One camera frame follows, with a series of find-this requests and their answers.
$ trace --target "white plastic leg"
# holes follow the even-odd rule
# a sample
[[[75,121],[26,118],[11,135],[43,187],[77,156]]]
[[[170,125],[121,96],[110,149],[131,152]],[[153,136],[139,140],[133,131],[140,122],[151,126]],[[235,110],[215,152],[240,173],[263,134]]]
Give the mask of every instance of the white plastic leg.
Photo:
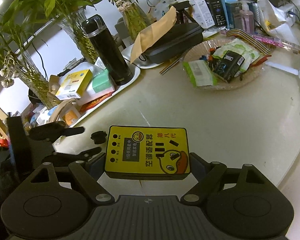
[[[271,61],[266,61],[266,64],[271,66],[271,67],[275,67],[275,68],[281,69],[283,71],[289,72],[289,73],[294,74],[296,76],[298,76],[298,74],[299,74],[299,71],[297,69],[292,68],[292,67],[287,67],[287,66],[277,64],[277,63],[274,63],[274,62],[271,62]]]

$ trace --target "yellow box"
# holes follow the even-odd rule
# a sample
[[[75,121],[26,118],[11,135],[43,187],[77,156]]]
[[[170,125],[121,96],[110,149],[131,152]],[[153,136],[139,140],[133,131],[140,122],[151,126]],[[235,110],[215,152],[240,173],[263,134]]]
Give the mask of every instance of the yellow box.
[[[186,129],[111,126],[105,171],[115,179],[184,179],[190,173]]]
[[[92,79],[89,69],[70,73],[61,84],[56,97],[60,100],[81,98]]]

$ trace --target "thermos lid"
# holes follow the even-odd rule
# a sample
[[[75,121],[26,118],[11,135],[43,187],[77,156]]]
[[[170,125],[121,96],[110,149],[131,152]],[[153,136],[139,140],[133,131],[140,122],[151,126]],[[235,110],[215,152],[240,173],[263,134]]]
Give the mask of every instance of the thermos lid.
[[[82,28],[88,38],[91,38],[107,28],[102,17],[98,14],[82,22]]]

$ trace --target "yellow and white box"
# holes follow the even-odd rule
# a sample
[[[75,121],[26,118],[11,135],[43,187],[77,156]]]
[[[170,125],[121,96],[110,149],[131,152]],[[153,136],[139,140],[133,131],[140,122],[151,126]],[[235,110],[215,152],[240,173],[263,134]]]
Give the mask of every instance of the yellow and white box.
[[[91,79],[92,72],[89,69],[68,74],[56,93],[56,97],[60,100],[81,98]]]

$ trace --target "black cylindrical object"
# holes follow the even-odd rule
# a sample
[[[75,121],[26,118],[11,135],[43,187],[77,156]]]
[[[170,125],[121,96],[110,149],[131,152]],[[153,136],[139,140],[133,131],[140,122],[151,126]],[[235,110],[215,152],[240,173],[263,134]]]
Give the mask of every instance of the black cylindrical object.
[[[114,82],[118,86],[128,83],[133,74],[101,16],[96,14],[90,17],[82,23],[82,27]]]

